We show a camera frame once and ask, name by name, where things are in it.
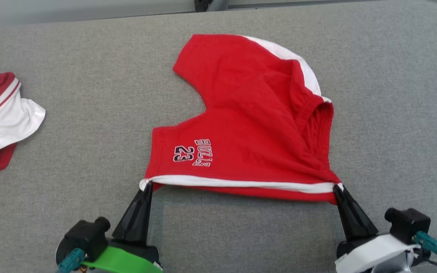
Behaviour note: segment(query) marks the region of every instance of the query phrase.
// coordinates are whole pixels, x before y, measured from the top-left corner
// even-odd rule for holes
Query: gray table
[[[335,105],[330,161],[378,228],[414,207],[437,237],[437,5],[359,2],[174,14],[0,30],[0,72],[43,106],[0,171],[0,273],[54,272],[79,219],[118,223],[144,175],[151,130],[204,110],[172,65],[193,33],[238,33],[301,55]],[[329,273],[343,240],[330,204],[165,187],[149,243],[169,273]],[[432,266],[417,272],[437,272]]]

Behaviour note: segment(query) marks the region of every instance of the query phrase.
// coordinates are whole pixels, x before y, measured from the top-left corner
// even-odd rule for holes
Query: red jersey
[[[173,70],[206,111],[155,128],[140,182],[266,198],[329,201],[333,105],[298,55],[269,41],[194,35]]]

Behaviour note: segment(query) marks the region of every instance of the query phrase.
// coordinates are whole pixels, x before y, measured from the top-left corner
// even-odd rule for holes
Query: teal connector
[[[80,248],[75,248],[67,257],[58,265],[58,273],[70,273],[79,268],[85,260],[85,253]]]
[[[429,250],[437,255],[437,240],[423,231],[418,231],[414,237],[414,242],[421,245],[423,249]]]

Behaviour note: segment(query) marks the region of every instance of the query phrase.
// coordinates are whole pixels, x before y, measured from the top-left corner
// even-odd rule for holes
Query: garment
[[[328,161],[333,105],[301,57],[257,38],[194,35],[173,69],[207,109],[153,130],[141,188],[153,181],[335,203],[333,185],[341,183]]]
[[[45,109],[21,98],[20,87],[13,73],[0,74],[0,170],[9,164],[17,142],[34,133],[45,117]]]

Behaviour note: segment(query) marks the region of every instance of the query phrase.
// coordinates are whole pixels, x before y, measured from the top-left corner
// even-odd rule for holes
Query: white robot part
[[[335,261],[337,273],[360,273],[376,266],[398,268],[397,272],[410,272],[418,244],[406,245],[390,234],[379,235]]]

